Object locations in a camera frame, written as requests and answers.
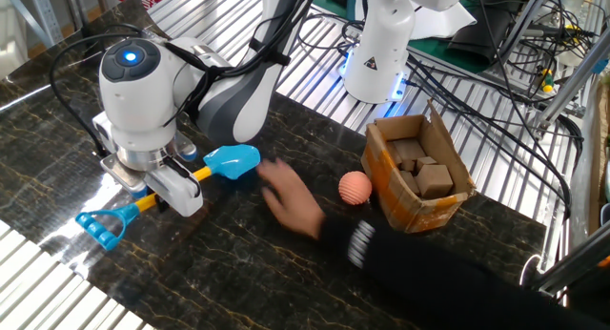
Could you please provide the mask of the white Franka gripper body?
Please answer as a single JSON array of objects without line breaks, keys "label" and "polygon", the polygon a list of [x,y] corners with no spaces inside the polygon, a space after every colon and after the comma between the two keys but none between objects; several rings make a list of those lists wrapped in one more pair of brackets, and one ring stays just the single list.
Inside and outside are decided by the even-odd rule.
[{"label": "white Franka gripper body", "polygon": [[143,152],[121,147],[112,133],[112,123],[105,113],[93,119],[104,147],[110,155],[100,162],[126,191],[142,200],[147,193],[155,193],[183,217],[192,216],[203,204],[203,196],[194,173],[183,163],[197,157],[196,146],[175,127],[161,130],[168,139],[161,139],[160,147]]}]

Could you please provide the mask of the bare person hand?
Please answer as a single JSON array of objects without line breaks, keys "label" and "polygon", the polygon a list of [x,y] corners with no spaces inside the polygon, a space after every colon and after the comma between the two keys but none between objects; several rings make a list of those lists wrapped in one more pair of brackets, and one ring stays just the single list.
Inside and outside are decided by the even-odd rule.
[{"label": "bare person hand", "polygon": [[261,193],[277,221],[295,233],[319,239],[325,214],[293,168],[277,159],[263,160],[256,170],[267,183]]}]

